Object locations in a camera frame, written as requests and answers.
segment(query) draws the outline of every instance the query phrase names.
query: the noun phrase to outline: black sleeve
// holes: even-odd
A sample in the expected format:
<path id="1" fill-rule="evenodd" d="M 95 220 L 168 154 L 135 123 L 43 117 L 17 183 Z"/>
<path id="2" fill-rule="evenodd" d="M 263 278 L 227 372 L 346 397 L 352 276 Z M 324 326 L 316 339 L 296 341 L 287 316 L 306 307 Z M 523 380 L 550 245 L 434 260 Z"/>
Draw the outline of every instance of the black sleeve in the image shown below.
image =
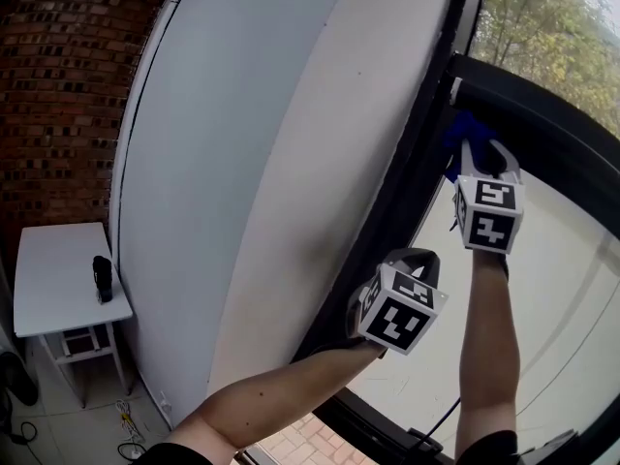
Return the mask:
<path id="1" fill-rule="evenodd" d="M 137 465 L 166 465 L 168 463 L 178 463 L 183 465 L 211 465 L 201 454 L 196 453 L 193 449 L 185 448 L 174 443 L 160 443 L 155 445 L 138 460 L 133 462 Z"/>
<path id="2" fill-rule="evenodd" d="M 461 455 L 456 465 L 473 465 L 493 463 L 494 465 L 512 465 L 518 462 L 516 433 L 502 430 L 484 436 L 473 443 Z"/>

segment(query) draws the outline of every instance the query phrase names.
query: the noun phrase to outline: forearm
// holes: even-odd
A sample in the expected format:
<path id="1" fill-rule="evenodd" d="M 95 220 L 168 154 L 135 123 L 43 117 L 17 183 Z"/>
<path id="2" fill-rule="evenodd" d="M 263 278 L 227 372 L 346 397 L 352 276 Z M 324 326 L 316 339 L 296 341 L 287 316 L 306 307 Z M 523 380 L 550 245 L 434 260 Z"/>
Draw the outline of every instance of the forearm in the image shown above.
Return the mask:
<path id="1" fill-rule="evenodd" d="M 383 350 L 364 343 L 318 353 L 224 387 L 196 414 L 237 449 L 248 447 L 324 403 Z"/>
<path id="2" fill-rule="evenodd" d="M 460 363 L 463 409 L 513 403 L 519 365 L 506 274 L 495 256 L 475 251 Z"/>

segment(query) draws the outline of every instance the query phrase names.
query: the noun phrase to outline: brick wall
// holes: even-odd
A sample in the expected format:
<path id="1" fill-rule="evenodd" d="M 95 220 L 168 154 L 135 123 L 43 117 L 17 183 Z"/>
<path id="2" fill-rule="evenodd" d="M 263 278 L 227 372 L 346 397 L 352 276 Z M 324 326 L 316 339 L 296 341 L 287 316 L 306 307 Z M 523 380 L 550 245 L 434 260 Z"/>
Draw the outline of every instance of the brick wall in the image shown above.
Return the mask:
<path id="1" fill-rule="evenodd" d="M 165 0 L 0 0 L 0 250 L 20 230 L 103 221 L 141 50 Z"/>

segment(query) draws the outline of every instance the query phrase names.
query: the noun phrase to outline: green foliage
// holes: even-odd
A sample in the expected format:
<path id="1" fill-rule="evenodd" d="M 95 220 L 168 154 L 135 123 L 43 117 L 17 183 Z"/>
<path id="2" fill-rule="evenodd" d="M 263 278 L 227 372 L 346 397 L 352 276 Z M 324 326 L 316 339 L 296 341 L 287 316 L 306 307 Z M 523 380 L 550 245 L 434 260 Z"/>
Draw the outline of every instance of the green foliage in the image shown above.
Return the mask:
<path id="1" fill-rule="evenodd" d="M 473 57 L 571 102 L 620 138 L 612 0 L 484 0 Z"/>

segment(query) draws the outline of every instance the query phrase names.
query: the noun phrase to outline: blue rag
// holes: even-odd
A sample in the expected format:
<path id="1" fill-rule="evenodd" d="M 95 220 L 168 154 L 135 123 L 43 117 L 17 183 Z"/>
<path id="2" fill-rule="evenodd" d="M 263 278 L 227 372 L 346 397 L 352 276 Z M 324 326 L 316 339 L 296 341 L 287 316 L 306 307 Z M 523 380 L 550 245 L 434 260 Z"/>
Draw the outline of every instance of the blue rag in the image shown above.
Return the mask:
<path id="1" fill-rule="evenodd" d="M 461 142 L 463 140 L 469 141 L 476 166 L 483 167 L 488 155 L 488 142 L 495 139 L 497 139 L 497 133 L 477 121 L 470 111 L 459 112 L 452 125 L 444 133 L 444 148 L 452 154 L 452 161 L 445 172 L 446 178 L 454 182 L 461 172 Z"/>

